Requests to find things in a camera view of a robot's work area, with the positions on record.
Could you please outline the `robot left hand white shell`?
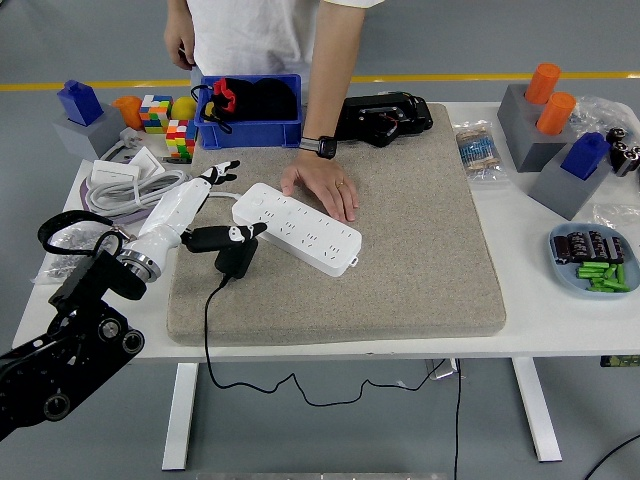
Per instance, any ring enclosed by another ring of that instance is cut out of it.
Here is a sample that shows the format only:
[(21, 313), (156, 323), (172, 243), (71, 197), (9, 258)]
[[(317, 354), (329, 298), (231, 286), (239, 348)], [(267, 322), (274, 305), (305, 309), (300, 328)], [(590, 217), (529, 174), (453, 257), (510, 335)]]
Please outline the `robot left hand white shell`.
[(137, 239), (124, 248), (121, 256), (148, 259), (160, 264), (168, 252), (179, 244), (184, 244), (192, 253), (204, 253), (240, 246), (265, 232), (267, 225), (263, 222), (187, 231), (208, 198), (210, 189), (234, 180), (236, 175), (231, 170), (239, 165), (238, 160), (217, 164), (164, 194), (147, 217)]

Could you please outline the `person's left hand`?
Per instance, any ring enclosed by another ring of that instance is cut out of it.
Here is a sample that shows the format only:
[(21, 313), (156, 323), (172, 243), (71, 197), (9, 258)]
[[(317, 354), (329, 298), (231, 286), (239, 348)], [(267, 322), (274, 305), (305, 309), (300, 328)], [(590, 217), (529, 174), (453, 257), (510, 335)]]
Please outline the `person's left hand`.
[(359, 207), (357, 188), (334, 160), (299, 150), (282, 173), (282, 193), (291, 196), (296, 184), (303, 185), (313, 193), (330, 217), (341, 222), (355, 220)]

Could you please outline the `person's right hand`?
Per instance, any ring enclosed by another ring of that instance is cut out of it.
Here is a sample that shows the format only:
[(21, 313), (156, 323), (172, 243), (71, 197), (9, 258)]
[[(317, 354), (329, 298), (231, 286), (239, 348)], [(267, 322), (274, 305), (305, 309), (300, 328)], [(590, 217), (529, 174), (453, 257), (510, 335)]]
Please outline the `person's right hand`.
[(187, 25), (167, 25), (164, 41), (171, 62), (182, 70), (191, 70), (195, 65), (195, 35)]

